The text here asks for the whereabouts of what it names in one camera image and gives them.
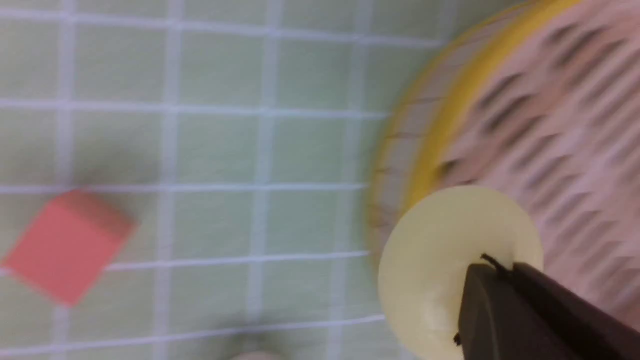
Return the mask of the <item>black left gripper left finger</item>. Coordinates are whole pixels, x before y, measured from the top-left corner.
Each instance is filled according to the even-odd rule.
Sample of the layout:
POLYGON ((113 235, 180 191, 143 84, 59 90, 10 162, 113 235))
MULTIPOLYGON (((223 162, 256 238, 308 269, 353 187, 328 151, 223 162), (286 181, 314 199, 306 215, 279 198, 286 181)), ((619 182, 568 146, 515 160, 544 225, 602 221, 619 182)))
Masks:
POLYGON ((454 342, 465 360, 578 360, 514 283, 514 271, 488 254, 468 266, 454 342))

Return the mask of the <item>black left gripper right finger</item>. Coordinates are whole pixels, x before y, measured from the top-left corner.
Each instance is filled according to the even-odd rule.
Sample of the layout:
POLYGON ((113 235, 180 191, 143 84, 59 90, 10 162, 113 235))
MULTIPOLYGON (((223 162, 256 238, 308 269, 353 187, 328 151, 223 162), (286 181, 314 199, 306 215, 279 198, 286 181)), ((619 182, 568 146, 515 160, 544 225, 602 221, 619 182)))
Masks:
POLYGON ((515 290, 581 360, 638 360, 637 330, 623 324, 529 264, 514 263, 515 290))

